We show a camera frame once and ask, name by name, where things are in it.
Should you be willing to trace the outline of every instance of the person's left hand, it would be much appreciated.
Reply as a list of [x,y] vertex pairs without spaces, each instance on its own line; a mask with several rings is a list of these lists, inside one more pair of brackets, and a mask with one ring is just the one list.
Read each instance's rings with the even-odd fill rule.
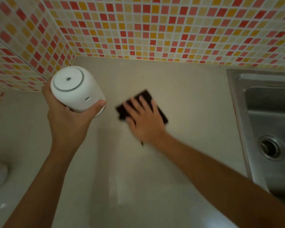
[[50,78],[42,93],[49,105],[48,120],[52,133],[52,152],[61,155],[74,155],[87,135],[92,119],[105,106],[106,101],[99,100],[83,113],[75,113],[66,108],[52,93]]

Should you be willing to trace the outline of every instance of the sink drain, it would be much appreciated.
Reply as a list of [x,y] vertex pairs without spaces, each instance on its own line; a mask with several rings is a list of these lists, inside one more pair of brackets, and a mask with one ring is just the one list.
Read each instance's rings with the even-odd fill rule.
[[270,160],[280,161],[285,156],[282,143],[273,136],[265,135],[259,139],[261,153]]

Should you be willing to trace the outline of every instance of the fingernail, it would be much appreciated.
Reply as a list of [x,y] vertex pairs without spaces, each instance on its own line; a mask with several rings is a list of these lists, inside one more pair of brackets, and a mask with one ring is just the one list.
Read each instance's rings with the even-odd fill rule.
[[101,106],[105,106],[106,103],[107,103],[107,102],[106,102],[105,100],[102,100],[102,101],[100,102],[100,105],[101,105]]

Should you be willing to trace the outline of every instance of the kitchen counter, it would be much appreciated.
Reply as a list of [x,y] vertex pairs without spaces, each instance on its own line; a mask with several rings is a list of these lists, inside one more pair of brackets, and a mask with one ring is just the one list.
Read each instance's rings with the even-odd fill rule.
[[[227,66],[77,57],[106,96],[67,172],[53,227],[235,227],[166,157],[141,146],[115,106],[148,89],[175,138],[246,175]],[[8,90],[0,104],[0,227],[49,153],[41,93]]]

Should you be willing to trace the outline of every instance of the stainless steel sink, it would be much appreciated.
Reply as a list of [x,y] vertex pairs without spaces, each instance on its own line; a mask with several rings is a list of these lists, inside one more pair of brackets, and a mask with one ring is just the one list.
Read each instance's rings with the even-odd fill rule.
[[248,177],[285,203],[285,73],[227,74]]

